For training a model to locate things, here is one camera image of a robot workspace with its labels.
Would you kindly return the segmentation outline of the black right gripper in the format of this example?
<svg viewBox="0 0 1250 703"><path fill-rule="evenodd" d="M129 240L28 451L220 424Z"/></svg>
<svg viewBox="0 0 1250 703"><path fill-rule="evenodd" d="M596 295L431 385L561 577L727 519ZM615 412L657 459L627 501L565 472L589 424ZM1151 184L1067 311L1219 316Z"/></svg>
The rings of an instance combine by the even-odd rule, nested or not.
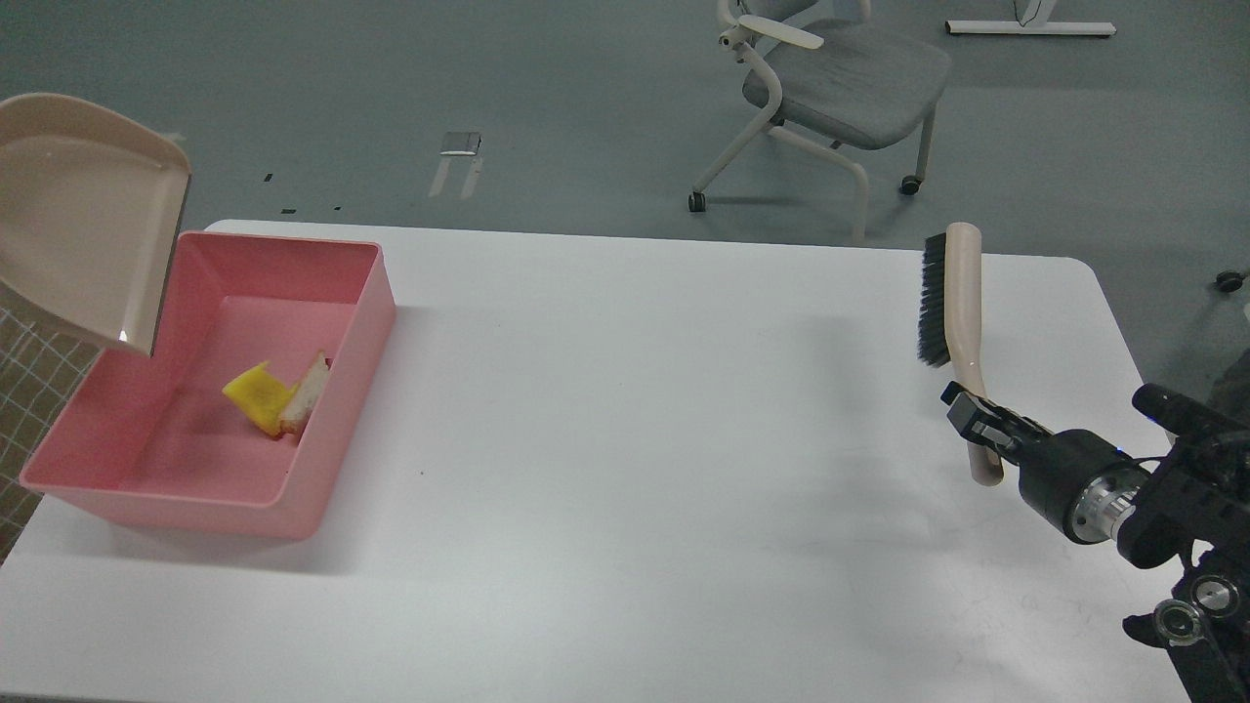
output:
<svg viewBox="0 0 1250 703"><path fill-rule="evenodd" d="M1022 502L1079 545L1116 540L1150 472L1085 429L1054 434L1036 420L950 382L940 400L958 435L1019 464Z"/></svg>

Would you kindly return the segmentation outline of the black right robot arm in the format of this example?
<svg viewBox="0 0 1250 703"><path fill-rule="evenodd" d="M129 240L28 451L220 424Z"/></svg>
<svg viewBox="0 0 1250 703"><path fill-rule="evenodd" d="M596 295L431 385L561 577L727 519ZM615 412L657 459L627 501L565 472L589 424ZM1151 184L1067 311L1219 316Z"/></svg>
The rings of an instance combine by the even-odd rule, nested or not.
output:
<svg viewBox="0 0 1250 703"><path fill-rule="evenodd" d="M1248 699L1248 427L1172 389L1145 384L1131 404L1172 435L1152 462L1086 429L1052 433L950 383L960 437L1018 467L1022 502L1072 543L1111 540L1139 569L1178 558L1182 577L1125 635L1165 650L1192 702Z"/></svg>

